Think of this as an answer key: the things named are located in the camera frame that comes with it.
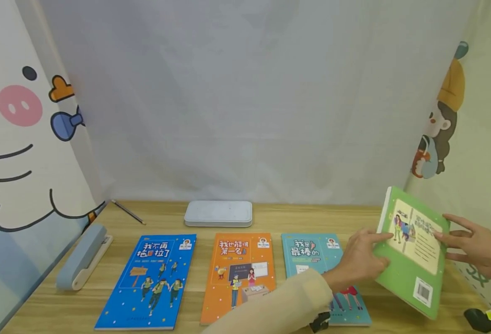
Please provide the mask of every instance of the yellow hat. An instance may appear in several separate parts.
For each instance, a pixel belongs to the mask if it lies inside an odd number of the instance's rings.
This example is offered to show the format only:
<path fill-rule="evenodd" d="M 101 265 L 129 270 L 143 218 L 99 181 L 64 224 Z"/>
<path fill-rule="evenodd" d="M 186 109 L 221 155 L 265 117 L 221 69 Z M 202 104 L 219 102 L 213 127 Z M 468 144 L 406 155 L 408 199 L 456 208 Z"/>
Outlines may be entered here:
<path fill-rule="evenodd" d="M 457 112 L 463 104 L 464 97 L 465 74 L 459 60 L 454 58 L 446 73 L 445 80 L 442 82 L 437 99 L 449 106 L 454 112 Z"/>

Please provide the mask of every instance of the blue bow tie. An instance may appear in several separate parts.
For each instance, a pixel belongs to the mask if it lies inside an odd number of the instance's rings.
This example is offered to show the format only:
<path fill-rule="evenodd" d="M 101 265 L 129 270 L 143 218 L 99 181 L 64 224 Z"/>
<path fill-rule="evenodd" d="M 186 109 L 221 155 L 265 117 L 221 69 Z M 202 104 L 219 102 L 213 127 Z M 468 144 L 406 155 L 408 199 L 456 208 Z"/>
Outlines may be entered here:
<path fill-rule="evenodd" d="M 75 115 L 59 111 L 54 113 L 51 117 L 52 132 L 61 141 L 70 141 L 75 135 L 75 130 L 79 125 L 86 126 L 86 124 L 84 124 L 84 119 L 82 119 L 82 115 L 80 114 L 79 106 L 77 106 Z"/>

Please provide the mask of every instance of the pig eye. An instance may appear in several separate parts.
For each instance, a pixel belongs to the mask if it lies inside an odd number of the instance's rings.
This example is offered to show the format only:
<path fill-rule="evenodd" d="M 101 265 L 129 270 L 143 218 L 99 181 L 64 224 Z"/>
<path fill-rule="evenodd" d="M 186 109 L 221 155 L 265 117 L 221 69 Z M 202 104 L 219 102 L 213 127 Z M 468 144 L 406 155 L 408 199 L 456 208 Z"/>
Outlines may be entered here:
<path fill-rule="evenodd" d="M 23 67 L 23 76 L 30 81 L 34 81 L 38 78 L 38 74 L 36 73 L 36 70 L 34 70 L 30 66 Z"/>

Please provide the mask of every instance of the orange book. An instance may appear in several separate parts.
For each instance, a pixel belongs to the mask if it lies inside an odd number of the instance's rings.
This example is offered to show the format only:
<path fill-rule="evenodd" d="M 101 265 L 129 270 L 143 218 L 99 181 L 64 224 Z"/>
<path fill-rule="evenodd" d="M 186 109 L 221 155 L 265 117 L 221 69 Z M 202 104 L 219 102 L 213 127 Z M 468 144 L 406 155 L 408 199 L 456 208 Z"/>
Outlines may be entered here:
<path fill-rule="evenodd" d="M 275 288 L 269 233 L 216 233 L 200 322 L 209 325 Z"/>

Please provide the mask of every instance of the barcode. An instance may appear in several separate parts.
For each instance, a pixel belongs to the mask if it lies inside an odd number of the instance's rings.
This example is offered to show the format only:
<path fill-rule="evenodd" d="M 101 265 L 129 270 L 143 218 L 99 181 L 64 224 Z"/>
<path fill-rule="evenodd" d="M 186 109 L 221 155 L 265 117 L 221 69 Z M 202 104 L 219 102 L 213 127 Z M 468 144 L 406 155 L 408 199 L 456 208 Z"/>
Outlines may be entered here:
<path fill-rule="evenodd" d="M 418 299 L 424 305 L 431 307 L 431 299 L 433 298 L 432 286 L 417 277 L 414 285 L 413 297 Z"/>

